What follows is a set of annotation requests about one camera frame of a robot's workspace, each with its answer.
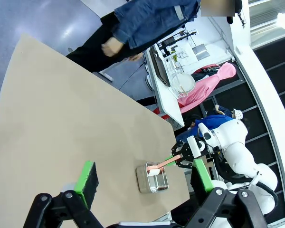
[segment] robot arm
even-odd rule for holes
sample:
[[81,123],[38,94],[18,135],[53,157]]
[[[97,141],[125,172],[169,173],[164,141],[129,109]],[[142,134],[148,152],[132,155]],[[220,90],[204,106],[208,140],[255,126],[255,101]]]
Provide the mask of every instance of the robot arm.
[[[203,135],[208,151],[214,154],[214,157],[217,157],[216,151],[221,151],[231,169],[246,177],[233,182],[231,177],[227,179],[226,176],[221,175],[220,168],[216,164],[218,173],[236,185],[241,184],[242,187],[249,185],[248,189],[254,192],[262,212],[267,214],[272,211],[277,204],[277,197],[274,193],[277,177],[265,164],[256,164],[251,152],[245,147],[245,138],[248,133],[245,125],[240,120],[234,119],[213,130],[209,130],[203,123],[200,123],[199,130]],[[193,136],[188,138],[192,154],[194,158],[197,158],[200,157],[202,148],[197,147],[195,141]],[[236,185],[229,184],[228,189],[238,188]]]

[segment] beige tabletop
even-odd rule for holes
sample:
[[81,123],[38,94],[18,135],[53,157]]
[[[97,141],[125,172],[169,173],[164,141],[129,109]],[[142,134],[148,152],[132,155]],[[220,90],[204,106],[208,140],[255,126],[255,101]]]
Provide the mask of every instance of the beige tabletop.
[[22,227],[34,197],[58,195],[87,160],[96,162],[92,212],[103,226],[153,221],[189,199],[184,172],[168,167],[169,189],[141,194],[135,168],[163,161],[174,144],[168,122],[22,36],[0,94],[0,228]]

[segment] metal container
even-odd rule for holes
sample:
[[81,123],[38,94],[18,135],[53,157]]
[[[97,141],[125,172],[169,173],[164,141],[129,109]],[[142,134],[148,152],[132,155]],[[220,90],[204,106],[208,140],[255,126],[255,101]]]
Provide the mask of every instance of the metal container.
[[158,164],[147,162],[145,165],[136,168],[138,187],[141,193],[158,193],[168,189],[169,185],[165,167],[163,167],[160,174],[148,176],[147,167]]

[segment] red cloth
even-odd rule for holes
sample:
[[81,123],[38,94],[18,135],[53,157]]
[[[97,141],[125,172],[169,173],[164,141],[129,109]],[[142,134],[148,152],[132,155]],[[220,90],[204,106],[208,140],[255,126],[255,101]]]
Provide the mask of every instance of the red cloth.
[[[205,66],[203,68],[215,66],[214,64]],[[236,69],[231,63],[225,63],[215,75],[207,77],[198,81],[194,89],[189,92],[188,96],[179,98],[177,101],[179,103],[181,113],[185,113],[192,108],[198,106],[202,103],[215,89],[220,80],[233,77],[236,74]],[[153,111],[159,114],[158,108]],[[162,116],[163,119],[167,119],[169,116]]]

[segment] denim jacket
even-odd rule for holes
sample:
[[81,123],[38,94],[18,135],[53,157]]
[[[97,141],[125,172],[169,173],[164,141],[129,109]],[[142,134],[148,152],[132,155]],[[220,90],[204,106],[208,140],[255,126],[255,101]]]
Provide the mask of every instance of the denim jacket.
[[[174,6],[180,6],[180,20]],[[120,24],[113,35],[131,49],[156,39],[174,27],[197,17],[200,0],[132,0],[115,9]]]

